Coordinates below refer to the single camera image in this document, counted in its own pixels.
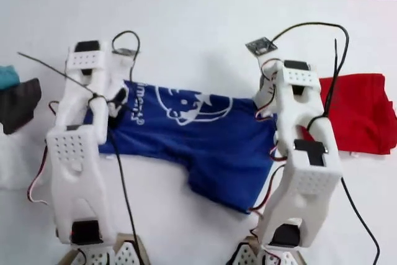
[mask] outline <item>red cloth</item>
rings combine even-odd
[[[320,79],[323,104],[331,81]],[[397,118],[382,74],[338,77],[329,119],[339,150],[388,155],[397,145]]]

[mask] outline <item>red wire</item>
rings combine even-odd
[[[280,157],[272,156],[272,153],[277,148],[277,144],[278,144],[278,142],[274,145],[274,147],[272,149],[270,149],[270,151],[269,151],[270,158],[272,159],[272,161],[286,161],[288,159],[287,156],[280,156]]]
[[[267,192],[266,192],[266,195],[265,195],[263,201],[262,201],[257,207],[252,207],[252,208],[248,209],[249,211],[259,210],[259,209],[261,209],[263,206],[265,206],[267,200],[269,199],[270,192],[271,192],[271,190],[272,190],[272,184],[273,184],[273,179],[274,179],[274,177],[275,177],[275,174],[277,173],[277,171],[278,171],[279,169],[283,168],[284,166],[285,166],[284,164],[281,165],[281,166],[279,166],[279,167],[273,172],[272,176],[270,177],[269,186],[268,186],[268,188],[267,188]]]
[[[27,189],[27,199],[29,200],[29,202],[35,203],[35,201],[32,198],[32,188],[34,187],[36,180],[40,177],[40,175],[42,174],[43,170],[44,170],[44,165],[45,165],[45,160],[47,159],[47,153],[48,153],[48,148],[47,146],[45,146],[44,148],[44,152],[43,152],[43,158],[42,158],[42,163],[40,165],[40,168],[38,169],[38,172],[36,174],[36,176],[34,177],[33,181],[30,183],[30,186]],[[48,205],[45,201],[39,200],[36,202],[41,202],[44,203],[46,205]]]
[[[264,251],[265,251],[265,253],[267,253],[268,255],[270,255],[270,256],[272,256],[272,257],[274,257],[274,258],[276,258],[276,259],[279,260],[278,263],[277,263],[277,265],[280,265],[280,264],[281,264],[281,259],[280,259],[278,256],[276,256],[275,254],[272,254],[270,251],[267,251],[266,249],[264,249]]]

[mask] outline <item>black wire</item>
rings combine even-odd
[[[85,252],[83,252],[83,250],[81,248],[78,248],[77,250],[83,255],[83,257],[84,257],[83,265],[86,265],[87,264],[87,256],[86,256]]]
[[[352,206],[352,208],[354,210],[354,213],[359,218],[361,224],[364,226],[365,230],[368,232],[368,234],[370,235],[372,241],[374,242],[375,246],[377,247],[377,254],[375,256],[375,259],[373,260],[373,265],[376,265],[376,263],[378,262],[378,259],[379,259],[379,255],[380,255],[380,247],[379,247],[378,241],[375,238],[375,236],[372,234],[371,230],[369,229],[369,227],[367,226],[367,224],[365,223],[365,221],[361,217],[361,215],[360,215],[359,211],[357,210],[356,206],[354,205],[353,199],[350,196],[349,191],[347,190],[345,179],[343,177],[341,178],[341,182],[342,182],[343,189],[345,190],[346,196],[347,196],[347,198],[348,198],[348,200],[350,202],[350,205]]]
[[[334,89],[335,89],[335,85],[336,85],[336,81],[337,81],[337,77],[339,76],[339,72],[341,71],[341,68],[345,62],[345,58],[346,58],[346,54],[347,54],[347,49],[349,47],[349,34],[347,32],[347,30],[338,24],[332,24],[332,23],[324,23],[324,22],[306,22],[306,23],[300,23],[300,24],[296,24],[293,25],[285,30],[283,30],[281,33],[279,33],[278,35],[276,35],[273,39],[272,39],[272,43],[277,40],[279,37],[281,37],[285,32],[288,32],[289,30],[295,28],[295,27],[299,27],[299,26],[304,26],[304,25],[324,25],[324,26],[331,26],[331,27],[337,27],[339,29],[341,29],[345,36],[346,36],[346,43],[345,43],[345,47],[343,50],[343,54],[342,54],[342,58],[341,58],[341,62],[339,63],[339,65],[337,65],[337,41],[336,39],[334,40],[334,51],[335,51],[335,60],[334,60],[334,75],[332,77],[332,82],[331,82],[331,86],[329,87],[329,91],[327,93],[327,97],[326,97],[326,101],[324,104],[324,113],[322,115],[313,117],[310,121],[309,124],[307,126],[307,131],[309,131],[310,127],[312,126],[313,122],[316,119],[322,118],[322,117],[328,117],[329,114],[329,110],[331,108],[331,101],[332,101],[332,97],[334,94]],[[346,183],[344,178],[341,178],[341,182],[342,182],[342,186],[345,190],[346,196],[354,210],[354,213],[356,214],[356,216],[359,218],[361,224],[364,226],[365,230],[367,231],[367,233],[370,235],[371,239],[373,240],[375,246],[377,247],[377,254],[375,256],[375,259],[373,260],[373,265],[376,265],[376,263],[378,262],[378,258],[380,255],[380,247],[378,244],[377,239],[374,237],[374,235],[372,234],[371,230],[369,229],[369,227],[367,226],[367,224],[364,222],[364,219],[361,217],[359,211],[357,210],[356,206],[354,205],[353,199],[350,196],[350,193],[347,189]]]
[[[124,180],[124,172],[123,172],[123,166],[122,166],[122,161],[120,159],[120,152],[118,151],[118,146],[116,144],[115,138],[113,136],[113,133],[108,129],[108,136],[109,136],[109,140],[114,148],[114,152],[116,154],[117,157],[117,162],[118,162],[118,168],[120,170],[120,177],[122,180],[122,186],[123,186],[123,192],[124,192],[124,198],[125,198],[125,203],[127,205],[127,210],[128,210],[128,216],[130,217],[130,222],[131,222],[131,226],[132,226],[132,232],[133,232],[133,237],[134,237],[134,242],[135,242],[135,250],[136,250],[136,254],[138,255],[138,259],[141,265],[143,265],[143,260],[141,257],[141,253],[140,253],[140,249],[139,249],[139,244],[138,244],[138,237],[136,235],[136,230],[135,230],[135,224],[134,224],[134,219],[132,217],[132,212],[131,212],[131,207],[130,207],[130,203],[129,203],[129,199],[128,199],[128,194],[127,194],[127,188],[125,186],[125,180]]]
[[[286,32],[288,32],[288,31],[290,31],[290,30],[292,30],[292,29],[294,29],[294,28],[301,27],[301,26],[306,26],[306,25],[322,25],[322,26],[336,27],[336,28],[338,28],[338,29],[341,29],[341,30],[343,31],[345,37],[346,37],[346,40],[345,40],[345,47],[344,47],[344,49],[343,49],[343,54],[342,54],[341,62],[339,63],[338,66],[334,66],[334,76],[333,76],[333,78],[332,78],[331,86],[330,86],[329,91],[328,91],[327,96],[326,96],[326,102],[325,102],[325,105],[324,105],[324,113],[323,113],[322,115],[316,116],[315,118],[313,118],[313,119],[310,120],[309,125],[308,125],[307,128],[306,128],[307,130],[309,130],[310,127],[311,127],[311,125],[313,124],[313,122],[314,122],[316,119],[319,119],[319,118],[327,117],[327,116],[328,116],[329,108],[330,108],[330,106],[331,106],[331,101],[332,101],[332,95],[333,95],[333,93],[334,93],[334,88],[335,88],[336,80],[337,80],[337,77],[338,77],[338,75],[339,75],[339,72],[341,71],[341,68],[342,68],[342,66],[343,66],[343,64],[344,64],[344,62],[345,62],[346,54],[347,54],[347,49],[348,49],[348,47],[349,47],[349,40],[350,40],[350,38],[349,38],[349,33],[347,32],[347,30],[345,29],[345,27],[343,27],[342,25],[333,24],[333,23],[326,23],[326,22],[304,22],[304,23],[295,24],[295,25],[290,26],[290,27],[288,27],[287,29],[281,31],[281,33],[277,34],[277,35],[271,40],[271,43],[274,43],[274,41],[276,41],[278,38],[280,38],[280,37],[281,37],[283,34],[285,34]],[[336,56],[336,62],[335,62],[335,64],[336,64],[336,63],[337,63],[337,48],[336,48],[336,47],[335,47],[335,56]]]
[[[83,87],[84,89],[86,89],[86,90],[88,90],[89,92],[91,92],[92,94],[94,94],[94,92],[93,92],[91,89],[89,89],[87,86],[85,86],[85,85],[81,84],[79,81],[77,81],[77,80],[75,80],[75,79],[69,77],[67,74],[64,74],[64,73],[62,73],[61,71],[58,71],[58,70],[57,70],[56,68],[54,68],[53,66],[50,66],[50,65],[46,64],[45,62],[43,62],[43,61],[37,59],[37,58],[34,58],[34,57],[29,56],[29,55],[23,54],[23,53],[21,53],[21,52],[17,52],[17,53],[18,53],[20,56],[26,57],[26,58],[28,58],[28,59],[31,59],[31,60],[33,60],[33,61],[36,61],[36,62],[42,64],[43,66],[46,66],[47,68],[49,68],[49,69],[53,70],[54,72],[60,74],[62,77],[66,78],[66,79],[69,79],[70,81],[75,82],[77,85],[80,85],[80,86]]]
[[[50,102],[48,103],[48,108],[50,108],[52,114],[56,115],[55,109],[52,107],[52,104],[59,104],[59,103],[60,103],[60,102],[58,102],[58,101],[50,101]]]
[[[134,32],[134,31],[132,31],[132,30],[124,30],[124,31],[120,32],[119,34],[117,34],[117,35],[113,38],[113,40],[112,40],[112,50],[113,50],[114,53],[117,53],[117,54],[120,54],[120,55],[125,55],[125,54],[123,54],[120,50],[118,50],[118,49],[116,49],[116,48],[114,47],[115,41],[116,41],[119,37],[121,37],[122,35],[124,35],[124,34],[133,34],[133,35],[136,37],[136,41],[138,42],[138,45],[136,46],[135,54],[134,54],[134,56],[133,56],[133,58],[132,58],[132,65],[131,65],[131,67],[130,67],[130,82],[132,83],[132,71],[133,71],[134,66],[135,66],[136,57],[138,56],[138,54],[139,54],[139,52],[140,52],[140,50],[141,50],[141,40],[140,40],[138,34],[136,34],[136,32]]]

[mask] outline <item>white print on shirt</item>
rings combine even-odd
[[[135,121],[138,125],[145,124],[143,119],[143,97],[145,96],[146,84],[136,84],[136,95],[134,100],[134,106],[132,107],[131,120]]]
[[[233,99],[228,98],[229,103],[224,109],[213,108],[211,112],[202,112],[202,107],[204,104],[208,107],[212,107],[210,100],[211,95],[201,94],[198,92],[193,92],[194,96],[190,96],[186,99],[181,99],[181,102],[165,103],[164,99],[161,98],[159,87],[155,87],[156,96],[160,106],[166,111],[167,118],[174,119],[179,125],[187,125],[191,122],[212,122],[216,121],[222,117],[228,115],[233,105]],[[166,89],[170,96],[179,95],[178,89]]]

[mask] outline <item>white plastic part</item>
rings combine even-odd
[[[51,194],[55,223],[60,241],[70,243],[73,222],[97,220],[103,241],[100,246],[108,246],[114,244],[116,232],[99,171],[98,145],[107,138],[107,101],[124,88],[127,96],[122,103],[126,102],[128,89],[117,72],[110,71],[111,56],[106,43],[99,42],[99,50],[85,52],[75,52],[76,45],[69,50],[65,72],[87,88],[66,80],[55,127],[47,135],[53,166]],[[78,126],[88,105],[93,114],[92,125]],[[117,116],[120,106],[110,104],[110,107],[112,116]]]
[[[89,90],[100,96],[106,96],[110,85],[110,73],[107,65],[110,63],[109,49],[105,42],[99,44],[99,51],[74,52],[75,45],[69,49],[65,73],[70,78],[86,85]],[[83,75],[82,70],[91,70],[91,75]],[[92,93],[66,80],[65,92],[58,106],[55,125],[65,127],[81,123],[87,111],[88,100]],[[106,142],[107,121],[109,111],[106,100],[102,97],[93,99],[89,104],[94,118],[92,124],[98,144]]]
[[[98,220],[103,245],[113,245],[116,232],[99,171],[94,127],[55,127],[47,135],[47,145],[53,165],[51,194],[60,241],[70,243],[73,222],[94,219]]]
[[[292,256],[292,254],[289,251],[264,251],[263,249],[258,253],[258,261],[260,265],[298,265],[298,263],[295,261],[295,258]]]
[[[251,247],[246,243],[240,246],[232,265],[298,265],[298,263],[288,251],[269,252],[261,249],[256,256]]]
[[[71,265],[107,265],[115,264],[114,251],[111,247],[84,249],[84,254],[78,253]]]
[[[124,242],[117,252],[115,265],[140,265],[138,255],[130,242]]]
[[[300,244],[308,247],[326,219],[331,194],[342,177],[334,133],[327,118],[313,122],[310,134],[325,146],[324,166],[310,165],[306,151],[296,150],[294,140],[302,139],[301,128],[323,113],[319,79],[313,71],[295,71],[277,63],[274,84],[275,105],[278,113],[278,150],[288,156],[279,187],[269,198],[263,217],[259,219],[258,236],[266,248],[270,247],[276,229],[291,218],[301,219]],[[294,96],[292,84],[306,86],[301,96]]]
[[[254,96],[254,103],[258,109],[267,105],[267,108],[261,112],[262,118],[268,115],[272,115],[276,111],[275,101],[273,100],[274,98],[273,92],[275,91],[274,91],[274,80],[272,79],[272,76],[273,73],[277,71],[279,64],[281,64],[280,61],[276,61],[276,62],[270,61],[268,63],[268,65],[271,66],[267,67],[264,73],[267,76],[267,78],[270,79],[270,81],[264,79],[262,87],[258,90],[256,95]]]
[[[243,244],[237,252],[233,261],[233,265],[256,265],[261,264],[256,262],[257,258],[253,250],[248,244]]]

